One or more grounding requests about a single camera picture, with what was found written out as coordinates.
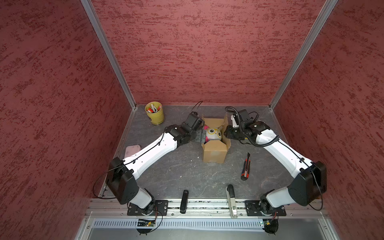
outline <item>open cardboard box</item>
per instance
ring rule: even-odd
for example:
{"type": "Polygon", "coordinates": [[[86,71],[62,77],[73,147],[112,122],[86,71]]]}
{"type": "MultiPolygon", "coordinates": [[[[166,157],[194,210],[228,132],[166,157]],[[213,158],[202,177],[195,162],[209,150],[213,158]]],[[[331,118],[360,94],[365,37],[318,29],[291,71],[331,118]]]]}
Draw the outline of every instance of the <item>open cardboard box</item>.
{"type": "Polygon", "coordinates": [[[231,140],[224,136],[225,129],[228,126],[227,115],[225,115],[224,118],[204,118],[204,116],[202,116],[202,119],[208,127],[218,128],[221,131],[222,136],[221,141],[210,140],[205,144],[201,144],[203,147],[203,162],[223,163],[225,156],[231,147],[231,140]]]}

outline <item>red wall panel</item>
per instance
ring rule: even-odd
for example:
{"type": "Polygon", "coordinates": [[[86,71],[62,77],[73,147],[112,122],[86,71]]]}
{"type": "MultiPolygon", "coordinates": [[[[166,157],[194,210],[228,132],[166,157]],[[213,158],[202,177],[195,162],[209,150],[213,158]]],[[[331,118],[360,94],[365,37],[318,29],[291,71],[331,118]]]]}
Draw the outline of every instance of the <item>red wall panel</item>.
{"type": "Polygon", "coordinates": [[[0,104],[0,239],[73,239],[130,112],[80,1],[1,1],[0,104]]]}
{"type": "Polygon", "coordinates": [[[137,103],[270,103],[324,0],[94,0],[137,103]]]}
{"type": "Polygon", "coordinates": [[[384,236],[384,2],[339,0],[275,108],[292,146],[328,171],[343,239],[384,236]]]}

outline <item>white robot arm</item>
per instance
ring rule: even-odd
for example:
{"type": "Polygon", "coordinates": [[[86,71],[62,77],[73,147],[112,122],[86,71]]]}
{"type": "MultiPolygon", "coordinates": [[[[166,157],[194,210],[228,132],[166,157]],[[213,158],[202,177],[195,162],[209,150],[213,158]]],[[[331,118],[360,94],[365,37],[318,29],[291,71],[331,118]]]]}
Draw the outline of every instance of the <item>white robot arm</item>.
{"type": "Polygon", "coordinates": [[[162,156],[186,144],[196,137],[196,131],[204,121],[192,112],[180,126],[171,125],[154,142],[130,157],[114,158],[109,164],[106,183],[120,204],[131,202],[149,214],[155,199],[145,189],[138,187],[136,179],[162,156]]]}
{"type": "MultiPolygon", "coordinates": [[[[247,111],[238,112],[233,107],[226,107],[233,113],[233,124],[228,126],[224,135],[229,139],[244,140],[256,147],[263,147],[270,152],[291,174],[293,182],[281,189],[272,190],[260,199],[260,210],[270,215],[277,208],[297,202],[307,206],[311,201],[326,191],[326,168],[321,162],[313,163],[279,139],[265,123],[250,118],[247,111]]],[[[154,197],[139,188],[136,179],[154,162],[177,147],[196,137],[196,130],[204,125],[197,113],[190,113],[181,126],[171,125],[154,142],[138,153],[123,160],[115,158],[109,165],[110,171],[106,183],[120,204],[131,202],[150,213],[154,207],[154,197]]]]}
{"type": "Polygon", "coordinates": [[[272,190],[260,198],[260,210],[270,215],[286,204],[298,203],[307,206],[326,191],[326,167],[323,163],[312,162],[287,143],[282,141],[264,122],[249,117],[247,111],[226,107],[233,115],[232,126],[224,135],[229,139],[245,140],[256,147],[270,152],[291,174],[293,182],[281,189],[272,190]]]}

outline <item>mounting plate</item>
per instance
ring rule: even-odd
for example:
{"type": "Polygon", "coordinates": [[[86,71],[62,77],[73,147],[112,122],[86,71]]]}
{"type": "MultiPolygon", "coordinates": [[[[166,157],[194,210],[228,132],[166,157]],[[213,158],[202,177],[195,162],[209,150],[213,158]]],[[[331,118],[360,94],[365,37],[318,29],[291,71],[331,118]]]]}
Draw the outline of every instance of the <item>mounting plate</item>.
{"type": "Polygon", "coordinates": [[[207,131],[204,130],[204,129],[199,129],[196,131],[196,137],[195,139],[193,140],[194,142],[205,142],[205,137],[207,135],[207,131]]]}
{"type": "MultiPolygon", "coordinates": [[[[163,216],[167,215],[168,210],[168,200],[155,200],[155,207],[157,207],[157,210],[162,213],[163,216]]],[[[128,216],[154,216],[155,211],[152,211],[149,215],[144,215],[143,210],[139,208],[137,205],[129,203],[128,205],[128,216]]]]}
{"type": "MultiPolygon", "coordinates": [[[[244,201],[244,203],[245,203],[245,210],[247,211],[247,215],[249,217],[265,216],[259,210],[259,202],[260,202],[259,200],[246,200],[246,201],[244,201]]],[[[287,216],[287,213],[285,212],[284,206],[281,206],[278,209],[278,211],[276,213],[276,216],[281,216],[281,217],[287,216]]]]}

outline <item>black cable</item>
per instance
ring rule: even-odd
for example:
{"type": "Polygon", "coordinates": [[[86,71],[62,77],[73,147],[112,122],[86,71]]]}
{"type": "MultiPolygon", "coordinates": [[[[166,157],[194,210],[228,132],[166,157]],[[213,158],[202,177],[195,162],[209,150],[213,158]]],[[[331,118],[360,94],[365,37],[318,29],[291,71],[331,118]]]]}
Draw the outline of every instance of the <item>black cable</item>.
{"type": "Polygon", "coordinates": [[[115,199],[115,197],[103,198],[103,197],[99,197],[99,196],[97,196],[96,193],[95,193],[95,185],[96,185],[97,181],[98,181],[102,176],[104,176],[105,174],[107,174],[109,171],[115,170],[116,168],[119,168],[119,167],[123,167],[123,166],[125,166],[125,165],[127,165],[127,164],[130,164],[130,163],[132,163],[132,162],[133,162],[133,161],[131,161],[131,162],[129,162],[129,163],[126,163],[126,164],[123,164],[122,166],[114,167],[114,168],[112,168],[112,169],[106,171],[105,173],[101,174],[101,175],[96,179],[96,181],[95,181],[94,184],[93,184],[93,187],[92,187],[92,193],[93,193],[93,195],[94,195],[96,198],[98,198],[98,199],[115,199]]]}
{"type": "Polygon", "coordinates": [[[200,107],[200,105],[203,103],[203,101],[198,101],[196,104],[195,104],[195,106],[193,106],[193,108],[191,109],[191,112],[192,112],[192,110],[197,106],[197,105],[199,105],[198,107],[197,107],[197,109],[196,109],[196,112],[197,112],[197,110],[199,109],[199,107],[200,107]]]}
{"type": "Polygon", "coordinates": [[[157,207],[156,207],[155,211],[157,211],[158,213],[161,214],[161,221],[160,221],[159,225],[157,225],[157,227],[155,229],[151,230],[150,232],[153,232],[154,230],[156,230],[163,223],[163,214],[160,211],[157,210],[157,207]]]}
{"type": "Polygon", "coordinates": [[[312,176],[313,176],[313,179],[314,179],[314,182],[316,183],[317,188],[319,189],[319,192],[320,192],[320,198],[321,198],[321,206],[320,206],[320,209],[316,209],[316,208],[312,207],[311,204],[308,204],[308,205],[309,205],[311,208],[313,208],[313,210],[321,211],[321,210],[323,209],[323,203],[324,203],[324,201],[323,201],[323,194],[321,193],[320,187],[319,187],[319,185],[318,185],[318,183],[317,183],[316,177],[314,176],[314,173],[313,173],[312,169],[311,169],[311,168],[308,166],[308,164],[305,163],[304,161],[303,161],[303,163],[304,163],[305,165],[307,165],[307,167],[310,169],[310,171],[311,171],[311,173],[312,173],[312,176]]]}
{"type": "Polygon", "coordinates": [[[160,146],[160,143],[161,143],[161,141],[163,140],[164,133],[166,132],[166,129],[167,129],[167,127],[164,128],[163,135],[161,136],[161,139],[160,139],[160,141],[159,141],[157,144],[153,145],[153,147],[151,147],[151,148],[148,149],[146,152],[144,152],[143,154],[141,154],[140,156],[138,156],[137,158],[135,158],[134,160],[132,160],[132,162],[135,163],[136,160],[139,159],[139,157],[143,156],[144,154],[146,154],[147,152],[149,152],[150,150],[152,150],[152,149],[153,149],[154,147],[156,147],[157,145],[160,146]]]}
{"type": "Polygon", "coordinates": [[[302,157],[299,157],[297,156],[297,154],[292,150],[290,149],[287,145],[283,144],[282,142],[278,141],[281,145],[285,146],[286,148],[288,148],[298,159],[300,159],[300,162],[302,162],[304,159],[302,157]]]}
{"type": "Polygon", "coordinates": [[[309,167],[309,165],[304,162],[304,158],[300,158],[299,156],[297,156],[297,154],[291,149],[289,148],[287,145],[283,144],[282,142],[278,141],[281,145],[285,146],[286,148],[288,148],[298,159],[300,159],[300,162],[303,162],[305,165],[307,165],[307,167],[310,169],[311,173],[312,173],[312,176],[313,176],[313,179],[314,179],[314,182],[316,183],[317,185],[317,188],[319,189],[319,192],[320,192],[320,198],[321,198],[321,207],[320,209],[316,209],[314,207],[311,206],[311,204],[308,204],[311,208],[313,208],[314,210],[316,211],[320,211],[321,209],[323,209],[323,194],[321,193],[321,190],[320,190],[320,187],[319,187],[319,184],[317,183],[317,180],[316,180],[316,177],[314,176],[314,173],[312,171],[312,169],[309,167]]]}
{"type": "Polygon", "coordinates": [[[254,145],[255,147],[267,147],[267,146],[269,146],[269,145],[272,145],[272,144],[274,144],[275,142],[277,142],[279,139],[280,139],[280,136],[279,135],[276,135],[276,137],[274,138],[274,139],[272,139],[270,142],[268,142],[268,143],[265,143],[265,144],[257,144],[257,143],[255,143],[252,139],[251,139],[251,137],[249,136],[249,134],[247,134],[245,131],[244,131],[244,126],[241,124],[241,121],[240,121],[240,114],[239,114],[239,112],[236,110],[236,108],[234,108],[234,107],[231,107],[231,106],[226,106],[225,107],[225,111],[227,111],[227,112],[229,112],[229,113],[235,113],[235,117],[237,118],[237,122],[239,123],[239,130],[240,130],[240,132],[243,134],[243,135],[245,135],[247,138],[248,138],[248,140],[249,140],[249,142],[252,144],[252,145],[254,145]]]}
{"type": "Polygon", "coordinates": [[[254,120],[259,119],[259,114],[257,112],[253,111],[253,112],[248,113],[248,115],[251,114],[251,113],[256,113],[256,117],[254,118],[254,120]]]}
{"type": "Polygon", "coordinates": [[[159,141],[157,144],[155,144],[153,147],[151,147],[150,149],[148,149],[146,152],[144,152],[143,154],[141,154],[140,156],[138,156],[138,157],[135,158],[134,160],[130,161],[129,163],[125,163],[125,164],[123,164],[122,166],[119,166],[120,164],[122,164],[122,163],[120,163],[117,167],[114,167],[114,168],[112,168],[112,169],[106,171],[105,173],[101,174],[101,175],[96,179],[96,181],[95,181],[94,184],[93,184],[93,187],[92,187],[92,193],[93,193],[93,195],[94,195],[96,198],[98,198],[98,199],[115,199],[115,197],[103,198],[103,197],[99,197],[99,196],[97,196],[96,193],[95,193],[95,185],[96,185],[97,181],[98,181],[102,176],[104,176],[105,174],[107,174],[109,171],[115,170],[116,168],[119,168],[119,167],[123,167],[123,166],[125,166],[125,165],[130,164],[130,163],[135,163],[136,160],[139,159],[139,157],[143,156],[144,154],[146,154],[147,152],[149,152],[150,150],[152,150],[155,146],[160,145],[161,141],[163,140],[163,137],[164,137],[164,134],[165,134],[165,132],[166,132],[166,129],[167,129],[167,128],[165,127],[165,128],[164,128],[164,131],[163,131],[163,134],[162,134],[162,136],[161,136],[160,141],[159,141]]]}

